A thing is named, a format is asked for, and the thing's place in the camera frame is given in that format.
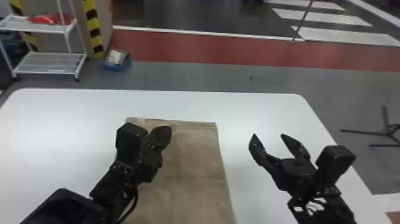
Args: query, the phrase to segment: cloth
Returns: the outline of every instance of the cloth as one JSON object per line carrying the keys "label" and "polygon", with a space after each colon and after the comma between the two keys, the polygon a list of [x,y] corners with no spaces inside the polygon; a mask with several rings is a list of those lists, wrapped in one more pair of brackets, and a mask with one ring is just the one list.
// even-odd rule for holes
{"label": "cloth", "polygon": [[125,224],[234,223],[215,123],[128,118],[151,131],[172,128],[163,165],[139,187],[139,203]]}

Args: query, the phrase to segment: shelf rack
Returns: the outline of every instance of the shelf rack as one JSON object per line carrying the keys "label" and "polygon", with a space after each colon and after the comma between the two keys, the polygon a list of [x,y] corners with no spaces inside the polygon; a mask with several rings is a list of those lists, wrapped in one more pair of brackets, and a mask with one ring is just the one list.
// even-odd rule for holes
{"label": "shelf rack", "polygon": [[[76,82],[79,81],[79,73],[88,54],[86,52],[86,46],[79,23],[76,19],[77,16],[74,5],[72,0],[68,1],[74,17],[71,24],[68,25],[65,24],[64,17],[61,16],[64,14],[60,0],[57,0],[57,6],[62,25],[31,23],[27,20],[27,17],[14,14],[8,15],[0,21],[0,30],[18,31],[21,33],[21,36],[23,36],[22,32],[62,34],[64,35],[67,44],[68,53],[34,52],[28,41],[25,39],[30,52],[21,60],[16,68],[13,68],[10,59],[7,56],[7,52],[0,40],[0,50],[3,53],[7,66],[10,68],[11,74],[15,80],[20,80],[18,74],[68,74],[73,75]],[[78,29],[80,41],[84,49],[84,53],[82,54],[74,54],[71,50],[69,37],[71,31],[75,27]]]}

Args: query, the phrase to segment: gray floor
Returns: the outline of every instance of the gray floor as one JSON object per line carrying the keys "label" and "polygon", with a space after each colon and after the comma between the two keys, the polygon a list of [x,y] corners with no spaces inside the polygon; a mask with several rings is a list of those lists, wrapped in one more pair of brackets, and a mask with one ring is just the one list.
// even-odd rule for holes
{"label": "gray floor", "polygon": [[355,168],[374,194],[400,192],[400,148],[369,148],[385,138],[340,133],[340,128],[380,130],[380,107],[400,122],[400,74],[371,71],[134,62],[123,73],[87,63],[80,83],[72,77],[23,76],[0,104],[25,87],[296,93],[307,99],[339,144],[357,156]]}

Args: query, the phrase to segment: cable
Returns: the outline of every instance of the cable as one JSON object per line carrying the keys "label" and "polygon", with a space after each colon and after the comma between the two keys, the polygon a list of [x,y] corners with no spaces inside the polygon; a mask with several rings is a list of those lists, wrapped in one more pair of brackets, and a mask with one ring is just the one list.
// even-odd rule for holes
{"label": "cable", "polygon": [[131,208],[117,221],[117,224],[123,223],[125,221],[125,219],[134,211],[134,209],[138,205],[139,191],[138,191],[138,186],[137,185],[136,185],[136,188],[135,188],[135,193],[136,193],[136,197],[135,197],[135,200],[133,201],[133,204],[132,204]]}

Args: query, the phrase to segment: yellow and black striped pole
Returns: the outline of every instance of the yellow and black striped pole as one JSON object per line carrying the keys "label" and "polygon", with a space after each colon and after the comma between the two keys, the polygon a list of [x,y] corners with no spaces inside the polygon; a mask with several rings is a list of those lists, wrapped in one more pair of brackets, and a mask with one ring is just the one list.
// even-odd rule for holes
{"label": "yellow and black striped pole", "polygon": [[97,15],[95,0],[82,0],[83,11],[86,14],[87,29],[90,34],[90,45],[94,52],[94,58],[104,58],[105,52],[100,31],[100,22]]}
{"label": "yellow and black striped pole", "polygon": [[[10,0],[10,6],[15,15],[24,15],[22,11],[21,0]],[[23,37],[30,45],[33,51],[38,51],[38,42],[32,33],[24,32]]]}

